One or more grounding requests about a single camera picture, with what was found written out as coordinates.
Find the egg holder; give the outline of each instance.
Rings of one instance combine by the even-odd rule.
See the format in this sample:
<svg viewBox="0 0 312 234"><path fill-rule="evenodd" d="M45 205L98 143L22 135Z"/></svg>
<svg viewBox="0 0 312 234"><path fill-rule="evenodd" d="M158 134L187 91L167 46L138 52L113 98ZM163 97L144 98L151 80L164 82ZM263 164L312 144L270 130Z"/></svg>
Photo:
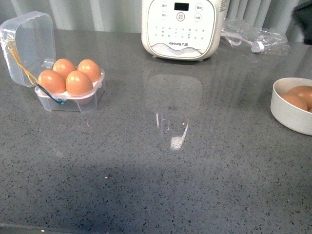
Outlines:
<svg viewBox="0 0 312 234"><path fill-rule="evenodd" d="M273 84L271 113L277 121L289 129L312 136L312 113L286 102L279 95L300 85L312 86L312 80L303 78L282 78L277 80Z"/></svg>
<svg viewBox="0 0 312 234"><path fill-rule="evenodd" d="M12 80L26 87L34 87L30 76L39 77L44 70L51 70L56 61L53 21L42 12L29 12L5 21L0 26L0 43ZM87 113L98 106L98 101L106 90L105 72L93 82L91 92L72 97L67 92L52 95L59 104L35 87L41 104L46 111L80 111Z"/></svg>

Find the plastic lid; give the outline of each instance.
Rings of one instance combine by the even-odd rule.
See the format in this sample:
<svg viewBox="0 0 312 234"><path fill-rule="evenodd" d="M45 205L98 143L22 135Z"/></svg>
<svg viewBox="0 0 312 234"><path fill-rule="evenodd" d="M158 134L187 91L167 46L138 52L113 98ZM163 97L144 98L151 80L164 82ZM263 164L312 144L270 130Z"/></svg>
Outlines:
<svg viewBox="0 0 312 234"><path fill-rule="evenodd" d="M37 78L56 60L53 22L46 13L34 11L5 21L0 27L0 42L12 80L27 87L32 84L13 57L12 47L23 66Z"/></svg>

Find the blue string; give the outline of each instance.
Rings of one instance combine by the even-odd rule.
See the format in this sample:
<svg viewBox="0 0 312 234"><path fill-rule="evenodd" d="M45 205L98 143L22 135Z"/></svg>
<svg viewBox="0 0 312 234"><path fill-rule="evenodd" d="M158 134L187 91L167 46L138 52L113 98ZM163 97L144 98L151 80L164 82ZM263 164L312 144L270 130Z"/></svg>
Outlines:
<svg viewBox="0 0 312 234"><path fill-rule="evenodd" d="M66 101L59 101L59 100L56 100L54 97L51 96L51 94L45 89L43 88L41 85L37 84L37 86L47 95L49 96L53 101L55 101L56 103L60 104L60 105L63 105Z"/></svg>

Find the clear plastic egg box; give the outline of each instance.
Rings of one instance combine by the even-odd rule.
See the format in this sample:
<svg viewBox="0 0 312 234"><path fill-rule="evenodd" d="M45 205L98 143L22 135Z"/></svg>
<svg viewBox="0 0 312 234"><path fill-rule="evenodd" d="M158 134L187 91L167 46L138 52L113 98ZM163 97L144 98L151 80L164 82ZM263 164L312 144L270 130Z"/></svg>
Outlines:
<svg viewBox="0 0 312 234"><path fill-rule="evenodd" d="M56 61L53 21L46 13L34 11L5 21L0 26L0 42L10 76L17 84L33 87L26 73L13 57L10 47L14 46L23 66L37 78L42 71L52 69ZM53 101L37 86L35 93L47 111L86 113L97 108L98 101L106 90L105 72L103 69L101 72L100 80L93 83L93 90L88 95L71 97L67 92L53 95L55 99L66 101L62 105Z"/></svg>

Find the button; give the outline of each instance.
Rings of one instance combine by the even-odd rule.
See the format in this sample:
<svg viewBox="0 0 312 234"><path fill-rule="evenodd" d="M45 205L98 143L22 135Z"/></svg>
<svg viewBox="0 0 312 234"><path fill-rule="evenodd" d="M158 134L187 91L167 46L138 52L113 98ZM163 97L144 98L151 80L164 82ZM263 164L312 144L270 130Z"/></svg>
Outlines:
<svg viewBox="0 0 312 234"><path fill-rule="evenodd" d="M163 20L165 20L165 19L167 18L167 13L163 11L163 12L161 13L161 18L162 18Z"/></svg>
<svg viewBox="0 0 312 234"><path fill-rule="evenodd" d="M195 20L196 22L200 22L200 21L201 21L201 14L196 14L196 15L194 16L194 20Z"/></svg>
<svg viewBox="0 0 312 234"><path fill-rule="evenodd" d="M162 8L163 10L167 10L167 8L168 8L167 2L163 1L163 2L161 3L161 8Z"/></svg>
<svg viewBox="0 0 312 234"><path fill-rule="evenodd" d="M183 12L179 12L179 13L176 15L176 19L177 19L178 21L184 21L184 19L185 19L184 13L183 13Z"/></svg>
<svg viewBox="0 0 312 234"><path fill-rule="evenodd" d="M201 3L197 4L196 7L195 7L195 10L197 12L201 12L203 9L204 9L204 6Z"/></svg>

